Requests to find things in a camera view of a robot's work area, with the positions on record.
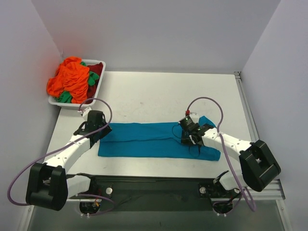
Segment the blue t shirt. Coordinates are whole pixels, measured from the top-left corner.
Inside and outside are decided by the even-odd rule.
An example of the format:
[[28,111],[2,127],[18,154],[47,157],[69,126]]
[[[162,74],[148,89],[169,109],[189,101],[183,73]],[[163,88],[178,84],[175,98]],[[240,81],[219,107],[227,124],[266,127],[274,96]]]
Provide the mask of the blue t shirt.
[[181,143],[178,122],[112,123],[100,140],[99,157],[182,158],[218,161],[220,151]]

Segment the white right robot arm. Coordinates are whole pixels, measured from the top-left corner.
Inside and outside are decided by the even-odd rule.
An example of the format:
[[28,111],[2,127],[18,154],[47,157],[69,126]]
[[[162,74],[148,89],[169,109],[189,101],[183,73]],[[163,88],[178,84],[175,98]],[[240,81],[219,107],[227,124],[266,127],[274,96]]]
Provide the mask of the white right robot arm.
[[281,173],[281,167],[269,149],[262,141],[245,141],[219,132],[212,125],[199,125],[191,116],[179,121],[183,135],[192,145],[216,149],[240,163],[240,170],[233,170],[217,177],[213,184],[214,193],[225,196],[230,190],[249,187],[261,192]]

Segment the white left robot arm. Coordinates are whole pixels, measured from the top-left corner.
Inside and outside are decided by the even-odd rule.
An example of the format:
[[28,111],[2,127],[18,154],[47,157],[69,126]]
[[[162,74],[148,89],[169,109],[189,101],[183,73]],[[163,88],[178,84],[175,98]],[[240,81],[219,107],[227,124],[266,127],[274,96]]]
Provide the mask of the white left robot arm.
[[73,196],[82,194],[86,198],[92,198],[98,195],[99,188],[95,176],[86,173],[67,176],[66,173],[85,152],[111,130],[102,111],[89,111],[84,122],[69,140],[68,148],[44,163],[35,163],[31,167],[26,202],[59,211],[67,199]]

